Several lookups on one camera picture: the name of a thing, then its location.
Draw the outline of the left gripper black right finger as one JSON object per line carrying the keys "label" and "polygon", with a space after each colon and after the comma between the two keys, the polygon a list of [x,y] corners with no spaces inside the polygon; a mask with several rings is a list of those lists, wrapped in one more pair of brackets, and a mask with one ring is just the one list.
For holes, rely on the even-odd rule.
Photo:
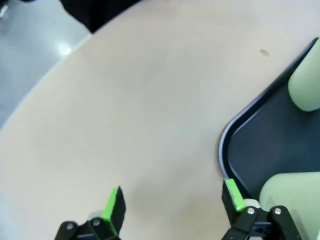
{"label": "left gripper black right finger", "polygon": [[283,205],[273,206],[269,211],[246,205],[236,182],[232,178],[223,181],[221,199],[230,222],[223,240],[301,240],[302,237]]}

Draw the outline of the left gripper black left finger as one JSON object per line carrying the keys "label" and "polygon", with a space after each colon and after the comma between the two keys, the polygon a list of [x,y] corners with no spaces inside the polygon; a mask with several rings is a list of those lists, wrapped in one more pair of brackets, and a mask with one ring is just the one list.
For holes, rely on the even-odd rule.
{"label": "left gripper black left finger", "polygon": [[120,186],[112,189],[101,216],[82,225],[74,221],[63,222],[56,240],[119,240],[126,213],[126,203]]}

